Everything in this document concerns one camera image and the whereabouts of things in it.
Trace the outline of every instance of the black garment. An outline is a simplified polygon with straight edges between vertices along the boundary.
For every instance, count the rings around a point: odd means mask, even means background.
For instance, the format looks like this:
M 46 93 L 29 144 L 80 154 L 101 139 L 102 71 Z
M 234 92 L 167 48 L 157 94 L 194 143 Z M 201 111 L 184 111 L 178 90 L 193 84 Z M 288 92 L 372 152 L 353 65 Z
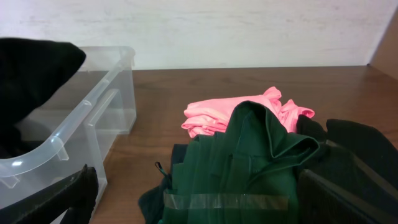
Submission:
M 187 153 L 186 144 L 174 144 L 171 168 L 174 164 L 184 162 L 185 154 Z M 172 188 L 172 183 L 169 181 L 172 175 L 168 175 L 162 179 L 159 186 L 144 193 L 138 200 L 138 205 L 145 218 L 146 224 L 157 224 L 162 219 L 164 210 L 163 192 L 166 189 Z
M 61 224 L 89 223 L 98 194 L 94 167 L 63 180 L 0 210 L 1 223 L 51 223 L 64 211 Z
M 345 214 L 340 218 L 348 218 L 345 221 L 352 221 L 354 213 L 362 213 L 367 218 L 355 218 L 358 223 L 369 223 L 369 220 L 372 220 L 370 223 L 389 223 L 385 220 L 398 222 L 394 217 L 398 211 L 398 198 L 394 195 L 394 190 L 386 190 L 386 185 L 376 180 L 381 177 L 392 188 L 398 188 L 394 177 L 398 173 L 398 166 L 394 163 L 398 161 L 398 151 L 372 127 L 337 119 L 328 120 L 326 126 L 327 133 L 318 123 L 305 116 L 299 116 L 297 122 L 299 134 L 312 136 L 322 142 L 318 154 L 297 169 L 297 175 L 300 175 L 298 197 L 303 205 L 304 222 L 320 218 L 329 220 L 327 223 L 333 223 L 333 219 L 336 220 L 335 214 L 340 212 Z M 346 191 L 348 195 L 354 195 L 359 200 L 350 200 L 336 192 L 334 195 L 328 194 L 327 192 L 332 192 L 330 187 L 319 184 L 318 180 L 302 172 L 305 169 L 332 185 L 341 187 L 343 192 Z M 320 192 L 320 195 L 312 195 L 314 192 Z M 374 211 L 364 211 L 364 204 L 375 208 Z M 314 207 L 318 207 L 316 210 L 331 209 L 334 212 L 314 212 Z
M 0 39 L 0 159 L 31 150 L 13 125 L 42 106 L 85 58 L 71 43 Z

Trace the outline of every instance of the brown tabletop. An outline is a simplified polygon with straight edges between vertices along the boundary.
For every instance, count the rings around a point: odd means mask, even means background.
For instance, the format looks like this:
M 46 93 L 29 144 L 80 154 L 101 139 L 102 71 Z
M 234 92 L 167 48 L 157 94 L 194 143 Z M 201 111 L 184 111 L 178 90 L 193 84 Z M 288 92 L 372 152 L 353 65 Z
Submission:
M 163 178 L 154 163 L 169 170 L 173 145 L 189 142 L 181 128 L 189 103 L 260 95 L 271 86 L 282 92 L 282 103 L 293 99 L 313 109 L 324 128 L 329 118 L 356 121 L 398 147 L 398 82 L 371 67 L 135 71 L 137 121 L 104 162 L 108 186 L 93 223 L 144 223 L 138 198 Z

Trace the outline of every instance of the reflective strip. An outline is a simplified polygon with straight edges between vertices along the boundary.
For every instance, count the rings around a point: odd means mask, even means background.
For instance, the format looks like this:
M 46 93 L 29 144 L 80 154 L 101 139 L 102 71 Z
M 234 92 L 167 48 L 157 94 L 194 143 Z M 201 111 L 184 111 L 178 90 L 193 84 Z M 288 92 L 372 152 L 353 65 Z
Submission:
M 287 210 L 289 196 L 251 194 L 174 195 L 164 192 L 164 206 L 171 209 L 237 208 L 256 210 Z

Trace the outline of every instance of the plastic bin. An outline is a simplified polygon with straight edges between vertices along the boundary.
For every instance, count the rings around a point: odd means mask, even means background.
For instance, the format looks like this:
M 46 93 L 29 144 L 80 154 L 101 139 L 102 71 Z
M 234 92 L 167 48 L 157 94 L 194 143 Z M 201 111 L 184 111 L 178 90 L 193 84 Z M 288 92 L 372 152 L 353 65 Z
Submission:
M 37 147 L 12 159 L 0 159 L 0 208 L 26 198 L 79 171 L 95 167 L 97 203 L 107 181 L 103 166 L 118 134 L 136 120 L 129 47 L 82 47 L 79 71 L 43 106 L 17 127 L 22 140 Z

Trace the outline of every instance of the pink shirt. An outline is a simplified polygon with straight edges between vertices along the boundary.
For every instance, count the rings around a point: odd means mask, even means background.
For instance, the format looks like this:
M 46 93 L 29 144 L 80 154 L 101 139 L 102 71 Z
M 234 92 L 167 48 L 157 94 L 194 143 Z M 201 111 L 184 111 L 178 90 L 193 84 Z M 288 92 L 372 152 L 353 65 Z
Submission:
M 309 118 L 314 116 L 313 110 L 299 107 L 293 100 L 289 100 L 282 106 L 279 101 L 281 97 L 282 93 L 273 86 L 263 95 L 212 99 L 190 103 L 184 111 L 188 119 L 181 127 L 188 130 L 191 138 L 194 138 L 197 134 L 213 135 L 215 131 L 225 132 L 235 106 L 243 101 L 253 101 L 269 108 L 288 132 L 295 132 L 300 114 Z

